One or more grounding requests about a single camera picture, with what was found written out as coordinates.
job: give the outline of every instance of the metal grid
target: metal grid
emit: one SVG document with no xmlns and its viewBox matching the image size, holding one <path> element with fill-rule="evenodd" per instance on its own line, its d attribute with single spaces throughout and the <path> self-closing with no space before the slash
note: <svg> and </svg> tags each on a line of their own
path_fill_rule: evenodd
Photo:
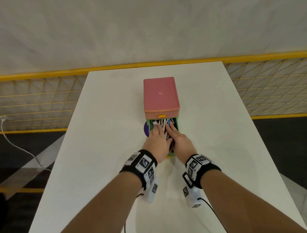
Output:
<svg viewBox="0 0 307 233">
<path fill-rule="evenodd" d="M 224 65 L 251 116 L 307 113 L 307 58 Z M 4 130 L 67 128 L 86 76 L 0 82 Z"/>
</svg>

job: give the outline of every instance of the yellow bar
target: yellow bar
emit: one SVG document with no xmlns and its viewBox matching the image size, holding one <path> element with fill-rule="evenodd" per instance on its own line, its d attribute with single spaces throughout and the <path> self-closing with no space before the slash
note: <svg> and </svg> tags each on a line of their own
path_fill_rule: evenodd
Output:
<svg viewBox="0 0 307 233">
<path fill-rule="evenodd" d="M 44 192 L 44 188 L 21 188 L 17 192 L 36 192 L 36 193 L 42 193 Z M 3 192 L 15 192 L 15 189 L 11 188 L 0 188 L 0 193 Z"/>
<path fill-rule="evenodd" d="M 191 63 L 212 62 L 212 61 L 233 63 L 233 62 L 249 62 L 249 61 L 267 61 L 267 60 L 276 60 L 276 59 L 291 59 L 291 58 L 302 58 L 302 57 L 307 57 L 307 51 L 269 53 L 269 54 L 234 56 L 234 57 L 201 58 L 201 59 L 178 60 L 178 61 L 155 61 L 155 62 L 124 64 L 124 65 L 100 66 L 100 67 L 92 67 L 84 69 L 69 69 L 69 70 L 60 70 L 60 71 L 39 72 L 39 73 L 9 74 L 9 75 L 0 75 L 0 81 L 61 77 L 61 76 L 71 76 L 71 75 L 85 75 L 88 74 L 88 72 L 90 71 L 150 67 L 150 66 L 160 66 L 160 65 L 179 65 L 179 64 L 191 64 Z"/>
<path fill-rule="evenodd" d="M 267 115 L 267 116 L 251 116 L 252 120 L 288 118 L 288 117 L 307 117 L 307 113 L 302 113 L 302 114 L 284 114 L 284 115 Z"/>
<path fill-rule="evenodd" d="M 55 128 L 55 129 L 34 129 L 34 130 L 15 130 L 15 131 L 5 131 L 5 134 L 10 133 L 45 133 L 45 132 L 61 132 L 67 131 L 67 128 Z"/>
</svg>

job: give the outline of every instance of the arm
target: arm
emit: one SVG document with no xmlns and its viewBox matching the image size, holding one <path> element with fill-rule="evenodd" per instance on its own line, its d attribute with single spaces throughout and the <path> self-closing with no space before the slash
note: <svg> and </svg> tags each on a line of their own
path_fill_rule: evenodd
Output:
<svg viewBox="0 0 307 233">
<path fill-rule="evenodd" d="M 160 163 L 166 158 L 171 142 L 172 139 L 165 139 L 161 125 L 155 125 L 142 149 L 151 152 Z M 71 220 L 62 233 L 121 232 L 141 188 L 142 182 L 137 175 L 119 173 Z"/>
<path fill-rule="evenodd" d="M 174 152 L 177 158 L 185 164 L 191 155 L 197 154 L 193 143 L 173 125 L 166 125 L 166 129 L 175 141 Z M 228 233 L 307 232 L 288 216 L 218 170 L 206 172 L 200 183 Z"/>
</svg>

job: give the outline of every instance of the black cable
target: black cable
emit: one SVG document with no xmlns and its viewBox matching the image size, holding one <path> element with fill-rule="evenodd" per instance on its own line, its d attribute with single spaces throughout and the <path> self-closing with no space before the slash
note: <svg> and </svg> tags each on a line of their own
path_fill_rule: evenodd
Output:
<svg viewBox="0 0 307 233">
<path fill-rule="evenodd" d="M 140 193 L 139 195 L 136 196 L 136 199 L 139 197 L 139 196 L 143 196 L 144 193 Z M 126 222 L 125 222 L 125 225 L 124 225 L 124 233 L 126 233 Z"/>
<path fill-rule="evenodd" d="M 212 209 L 212 211 L 213 211 L 213 213 L 215 214 L 215 216 L 217 217 L 217 219 L 219 220 L 219 217 L 216 215 L 216 213 L 215 213 L 215 211 L 213 210 L 213 208 L 211 207 L 211 205 L 209 205 L 209 203 L 205 200 L 205 199 L 203 199 L 203 198 L 201 198 L 201 197 L 199 197 L 199 198 L 197 198 L 197 200 L 203 200 L 209 207 L 210 207 L 210 209 Z"/>
</svg>

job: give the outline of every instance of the person's right arm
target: person's right arm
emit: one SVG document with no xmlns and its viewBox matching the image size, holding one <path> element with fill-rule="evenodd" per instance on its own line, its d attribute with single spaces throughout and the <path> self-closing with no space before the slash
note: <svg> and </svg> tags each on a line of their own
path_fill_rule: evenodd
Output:
<svg viewBox="0 0 307 233">
<path fill-rule="evenodd" d="M 175 155 L 185 165 L 191 155 L 197 154 L 193 143 L 172 124 L 171 128 L 166 125 L 166 129 L 175 141 Z M 228 233 L 307 232 L 278 209 L 218 170 L 206 172 L 200 183 Z"/>
</svg>

